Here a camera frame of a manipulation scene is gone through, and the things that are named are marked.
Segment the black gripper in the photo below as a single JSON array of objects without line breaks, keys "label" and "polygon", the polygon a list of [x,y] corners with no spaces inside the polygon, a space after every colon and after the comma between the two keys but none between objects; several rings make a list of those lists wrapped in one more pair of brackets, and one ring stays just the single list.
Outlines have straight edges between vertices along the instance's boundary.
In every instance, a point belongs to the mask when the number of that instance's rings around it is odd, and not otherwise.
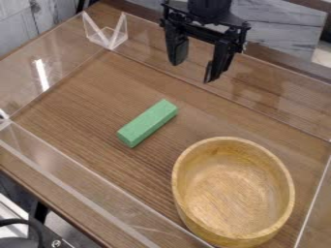
[{"label": "black gripper", "polygon": [[231,12],[233,0],[163,0],[160,26],[166,32],[168,59],[179,66],[187,59],[188,36],[215,44],[204,82],[217,80],[229,69],[235,52],[242,52],[251,24]]}]

